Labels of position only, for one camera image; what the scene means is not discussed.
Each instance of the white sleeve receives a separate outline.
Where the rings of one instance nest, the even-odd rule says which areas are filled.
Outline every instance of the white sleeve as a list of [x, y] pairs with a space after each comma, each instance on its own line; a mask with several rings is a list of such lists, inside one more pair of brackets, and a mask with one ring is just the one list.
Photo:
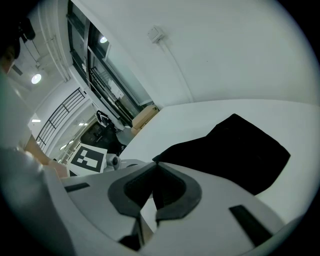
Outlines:
[[28, 123], [32, 115], [25, 102], [9, 84], [6, 75], [0, 70], [0, 120], [2, 122], [0, 147], [24, 148], [31, 136]]

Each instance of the person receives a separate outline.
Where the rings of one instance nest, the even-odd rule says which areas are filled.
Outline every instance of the person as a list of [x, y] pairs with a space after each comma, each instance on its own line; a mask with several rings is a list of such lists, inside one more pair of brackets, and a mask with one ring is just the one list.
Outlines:
[[19, 147], [31, 153], [42, 165], [53, 167], [59, 178], [67, 177], [65, 165], [51, 160], [39, 147], [28, 128], [32, 113], [10, 85], [7, 74], [20, 54], [19, 38], [6, 36], [0, 44], [0, 147]]

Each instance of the glass window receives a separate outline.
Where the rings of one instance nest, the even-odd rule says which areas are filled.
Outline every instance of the glass window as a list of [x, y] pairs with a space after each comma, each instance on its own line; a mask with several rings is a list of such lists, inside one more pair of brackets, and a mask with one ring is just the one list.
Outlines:
[[98, 47], [100, 48], [99, 50], [102, 53], [102, 55], [106, 56], [106, 53], [108, 51], [108, 47], [110, 45], [108, 39], [99, 32], [96, 43], [97, 43]]
[[73, 49], [81, 58], [82, 62], [84, 62], [84, 57], [85, 57], [84, 42], [74, 26], [72, 26], [72, 46], [73, 46]]
[[139, 80], [125, 64], [121, 54], [119, 54], [114, 47], [110, 46], [106, 61], [125, 83], [128, 90], [133, 94], [140, 105], [144, 105], [152, 101]]
[[75, 16], [77, 16], [77, 18], [80, 20], [83, 26], [85, 26], [87, 17], [82, 13], [82, 11], [80, 11], [80, 9], [75, 4], [73, 4], [72, 6], [72, 12], [75, 14]]
[[112, 78], [109, 73], [105, 70], [105, 68], [100, 64], [99, 61], [94, 58], [93, 67], [96, 69], [99, 77], [103, 80], [103, 82], [109, 87], [112, 82]]

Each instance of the black slot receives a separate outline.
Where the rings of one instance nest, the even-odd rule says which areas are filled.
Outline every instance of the black slot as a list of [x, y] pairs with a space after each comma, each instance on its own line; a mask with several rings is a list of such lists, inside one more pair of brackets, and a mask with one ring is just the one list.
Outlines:
[[272, 234], [242, 205], [229, 208], [244, 232], [255, 246], [272, 237]]
[[78, 175], [76, 175], [73, 171], [69, 171], [70, 172], [70, 177], [74, 177], [74, 176], [78, 176]]
[[72, 191], [77, 191], [77, 190], [82, 190], [84, 188], [90, 187], [88, 183], [79, 183], [75, 185], [70, 185], [70, 186], [65, 186], [64, 189], [65, 191], [72, 192]]

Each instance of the white table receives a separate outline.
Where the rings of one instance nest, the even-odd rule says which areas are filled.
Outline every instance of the white table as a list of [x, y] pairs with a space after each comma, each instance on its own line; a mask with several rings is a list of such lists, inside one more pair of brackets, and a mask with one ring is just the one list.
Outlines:
[[320, 184], [320, 107], [315, 105], [230, 99], [165, 107], [134, 137], [120, 158], [151, 162], [174, 144], [206, 136], [233, 113], [270, 135], [291, 155], [276, 181], [257, 198], [285, 223], [304, 214]]

